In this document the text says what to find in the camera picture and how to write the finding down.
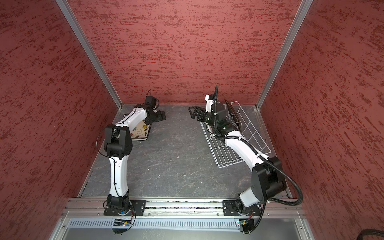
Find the floral square plate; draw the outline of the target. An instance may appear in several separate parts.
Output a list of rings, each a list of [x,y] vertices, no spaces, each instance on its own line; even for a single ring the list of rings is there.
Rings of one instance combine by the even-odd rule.
[[[151,131],[151,125],[147,125],[141,121],[135,128],[131,130],[132,141],[146,141]]]

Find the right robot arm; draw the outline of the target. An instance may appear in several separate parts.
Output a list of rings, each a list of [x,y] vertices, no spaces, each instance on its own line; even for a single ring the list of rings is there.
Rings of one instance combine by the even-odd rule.
[[[218,167],[244,162],[251,171],[251,185],[236,196],[232,211],[246,216],[286,190],[281,161],[268,156],[270,148],[238,102],[214,104],[209,100],[205,108],[189,107],[189,113],[205,128]]]

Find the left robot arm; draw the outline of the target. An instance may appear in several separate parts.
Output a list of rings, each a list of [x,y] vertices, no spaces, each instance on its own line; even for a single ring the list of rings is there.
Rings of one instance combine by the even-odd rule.
[[[158,107],[158,101],[136,105],[131,113],[105,129],[104,149],[111,165],[111,187],[106,199],[105,216],[134,214],[127,183],[128,158],[133,149],[131,128],[140,122],[150,125],[165,120],[165,112],[158,111]]]

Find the black plate yellow rim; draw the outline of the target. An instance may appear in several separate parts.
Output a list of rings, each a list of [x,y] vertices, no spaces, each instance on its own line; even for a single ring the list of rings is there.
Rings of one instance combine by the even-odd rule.
[[[227,106],[227,109],[228,109],[228,113],[229,113],[229,120],[232,121],[232,125],[239,132],[242,132],[240,118],[239,118],[237,112],[235,111],[233,105],[227,99],[225,99],[225,103],[226,103],[226,106]]]

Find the left corner aluminium profile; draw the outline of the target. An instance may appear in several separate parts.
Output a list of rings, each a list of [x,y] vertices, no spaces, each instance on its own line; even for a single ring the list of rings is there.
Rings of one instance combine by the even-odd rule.
[[[91,61],[93,67],[95,68],[96,72],[98,73],[99,77],[101,78],[104,86],[106,87],[107,91],[109,92],[110,96],[112,97],[114,103],[116,104],[117,108],[121,110],[124,106],[122,100],[120,99],[117,91],[113,87],[113,84],[108,77],[106,71],[104,70],[99,58],[97,57],[95,51],[93,50],[86,34],[84,33],[80,23],[78,22],[73,10],[71,9],[68,1],[65,0],[56,0],[56,3],[58,4],[61,12],[63,13],[64,17],[66,18],[67,22],[69,23],[71,29],[73,30],[75,36],[77,37],[78,41],[80,42],[81,46],[83,47],[86,55],[88,56],[89,60]]]

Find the corner aluminium profile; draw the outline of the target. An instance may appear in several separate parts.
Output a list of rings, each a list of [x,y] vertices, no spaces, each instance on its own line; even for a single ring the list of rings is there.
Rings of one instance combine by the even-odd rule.
[[[261,111],[262,105],[265,102],[267,95],[280,71],[280,68],[282,67],[285,58],[287,57],[290,48],[303,24],[303,21],[313,3],[313,0],[302,0],[301,4],[298,8],[298,11],[293,19],[293,22],[290,26],[290,29],[286,35],[286,38],[284,40],[284,43],[280,49],[280,52],[278,54],[278,57],[276,59],[275,64],[272,67],[272,70],[270,72],[270,75],[266,81],[265,87],[256,103],[256,110],[258,112]]]
[[[117,91],[113,87],[113,84],[108,77],[106,71],[104,70],[99,58],[97,57],[95,51],[93,50],[86,34],[84,33],[80,23],[78,22],[73,10],[71,9],[68,1],[65,0],[56,0],[56,3],[58,4],[61,12],[63,13],[64,17],[66,18],[67,22],[69,23],[71,29],[73,30],[75,36],[77,37],[78,41],[80,42],[81,46],[83,47],[86,55],[88,56],[89,60],[91,61],[93,67],[95,68],[96,72],[98,73],[99,77],[101,78],[104,86],[106,87],[107,91],[109,92],[110,96],[112,97],[114,103],[116,104],[117,108],[121,110],[124,106],[122,100],[120,99]]]

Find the right corner aluminium profile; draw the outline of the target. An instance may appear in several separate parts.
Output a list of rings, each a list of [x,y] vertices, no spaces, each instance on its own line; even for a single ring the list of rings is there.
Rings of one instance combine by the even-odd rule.
[[[290,26],[290,29],[286,35],[286,38],[284,40],[284,43],[280,49],[280,52],[278,54],[278,57],[276,59],[275,64],[272,67],[272,70],[270,72],[270,75],[266,81],[265,87],[256,103],[256,110],[258,112],[261,111],[262,105],[265,102],[267,95],[280,71],[280,68],[282,67],[285,58],[287,57],[290,48],[303,24],[303,21],[313,3],[313,0],[302,0],[301,4],[298,8],[298,11],[293,19],[293,22]]]

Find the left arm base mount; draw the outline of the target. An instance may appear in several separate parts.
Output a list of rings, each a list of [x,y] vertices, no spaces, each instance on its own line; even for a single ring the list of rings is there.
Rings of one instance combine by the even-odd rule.
[[[129,200],[128,203],[113,204],[107,202],[104,209],[104,216],[117,216],[117,217],[129,217],[129,216],[143,216],[146,200]]]

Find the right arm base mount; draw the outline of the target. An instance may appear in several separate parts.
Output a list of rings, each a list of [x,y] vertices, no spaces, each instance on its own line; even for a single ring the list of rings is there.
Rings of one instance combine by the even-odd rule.
[[[224,216],[260,216],[262,208],[258,205],[243,207],[240,200],[223,200]]]

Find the aluminium front rail frame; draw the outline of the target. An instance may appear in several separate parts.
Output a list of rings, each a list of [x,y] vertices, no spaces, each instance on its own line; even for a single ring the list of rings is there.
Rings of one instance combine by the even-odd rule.
[[[70,228],[88,229],[165,229],[165,230],[216,230],[239,233],[244,222],[262,220],[292,220],[300,240],[312,240],[314,236],[301,206],[267,204],[260,216],[224,216],[222,201],[210,198],[133,198],[146,200],[143,216],[104,216],[102,198],[70,199],[55,227],[51,239],[62,240]]]

